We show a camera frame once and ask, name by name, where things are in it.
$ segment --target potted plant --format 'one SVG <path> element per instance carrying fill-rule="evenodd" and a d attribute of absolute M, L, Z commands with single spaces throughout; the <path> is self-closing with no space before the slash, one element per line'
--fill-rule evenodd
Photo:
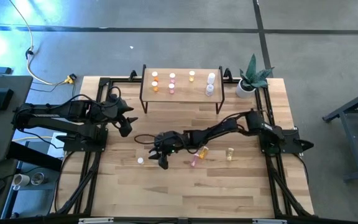
<path fill-rule="evenodd" d="M 247 72 L 240 69 L 241 80 L 236 88 L 236 94 L 240 98 L 247 98 L 258 87 L 266 87 L 266 78 L 272 73 L 273 68 L 261 70 L 256 72 L 256 58 L 255 54 L 252 55 L 248 64 Z"/>

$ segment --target wooden tabletop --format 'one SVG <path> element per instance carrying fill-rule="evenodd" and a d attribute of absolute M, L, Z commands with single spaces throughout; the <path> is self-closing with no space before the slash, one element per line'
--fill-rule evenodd
<path fill-rule="evenodd" d="M 81 93 L 96 98 L 99 77 L 84 77 Z M 291 110 L 283 79 L 268 79 L 270 98 L 277 125 L 293 128 Z M 258 137 L 231 133 L 210 141 L 209 154 L 190 167 L 193 155 L 185 150 L 168 157 L 169 169 L 147 159 L 150 145 L 134 142 L 138 134 L 162 131 L 204 129 L 229 114 L 256 108 L 255 98 L 236 96 L 236 85 L 225 84 L 226 100 L 220 114 L 214 105 L 192 103 L 155 103 L 144 114 L 139 101 L 138 83 L 117 83 L 122 97 L 135 110 L 126 116 L 137 116 L 133 132 L 122 138 L 112 125 L 102 154 L 93 201 L 92 216 L 109 217 L 273 217 L 272 199 L 264 156 Z M 226 149 L 234 148 L 231 162 Z M 78 185 L 84 153 L 74 153 L 63 170 L 58 204 L 61 207 Z M 145 159 L 144 165 L 137 158 Z M 313 213 L 308 184 L 302 163 L 293 155 L 283 154 L 287 184 L 294 196 Z M 278 191 L 284 212 L 282 193 Z M 83 197 L 85 207 L 87 189 Z"/>
<path fill-rule="evenodd" d="M 194 71 L 194 81 L 189 81 L 189 72 Z M 158 92 L 153 91 L 152 73 L 158 73 Z M 169 74 L 175 74 L 175 93 L 170 94 Z M 215 74 L 214 93 L 205 95 L 206 81 L 210 73 Z M 192 102 L 192 103 L 220 103 L 222 102 L 222 80 L 219 69 L 192 68 L 146 68 L 144 71 L 143 95 L 144 102 Z"/>

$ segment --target white bottle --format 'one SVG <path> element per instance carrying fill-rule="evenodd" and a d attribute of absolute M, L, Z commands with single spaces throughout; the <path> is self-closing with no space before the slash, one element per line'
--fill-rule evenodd
<path fill-rule="evenodd" d="M 215 73 L 210 73 L 208 75 L 208 79 L 206 81 L 206 83 L 210 84 L 210 85 L 214 85 L 215 82 Z"/>
<path fill-rule="evenodd" d="M 206 86 L 206 91 L 205 91 L 205 94 L 207 96 L 212 96 L 212 94 L 214 93 L 214 86 L 209 84 Z"/>

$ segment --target concrete floor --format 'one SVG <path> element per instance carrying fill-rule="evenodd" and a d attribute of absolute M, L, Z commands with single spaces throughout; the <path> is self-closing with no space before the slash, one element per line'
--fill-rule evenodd
<path fill-rule="evenodd" d="M 15 2 L 33 26 L 257 28 L 252 0 Z M 259 0 L 259 5 L 265 29 L 358 30 L 357 0 Z M 8 1 L 0 0 L 0 25 L 6 24 L 23 21 Z M 267 34 L 266 39 L 274 77 L 287 84 L 294 122 L 302 138 L 315 144 L 305 153 L 315 213 L 358 221 L 358 181 L 342 181 L 342 175 L 356 170 L 349 144 L 339 121 L 321 120 L 358 95 L 358 35 Z M 29 45 L 27 32 L 0 31 L 0 66 L 26 75 L 24 52 Z M 264 67 L 258 34 L 34 32 L 34 45 L 32 70 L 50 82 L 71 73 L 129 75 L 133 69 L 140 72 L 143 63 L 222 65 L 238 75 L 252 54 L 258 68 Z M 60 86 L 53 93 L 31 91 L 27 101 L 58 104 L 69 97 L 71 86 Z M 43 129 L 37 133 L 52 135 Z"/>

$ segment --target white pot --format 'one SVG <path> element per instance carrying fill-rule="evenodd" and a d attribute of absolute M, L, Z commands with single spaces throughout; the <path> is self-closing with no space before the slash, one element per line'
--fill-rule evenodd
<path fill-rule="evenodd" d="M 248 98 L 250 96 L 254 96 L 254 91 L 256 90 L 256 88 L 254 88 L 253 90 L 251 91 L 247 91 L 247 90 L 243 90 L 241 88 L 241 81 L 239 81 L 239 84 L 237 85 L 237 88 L 236 88 L 236 94 L 239 98 Z"/>

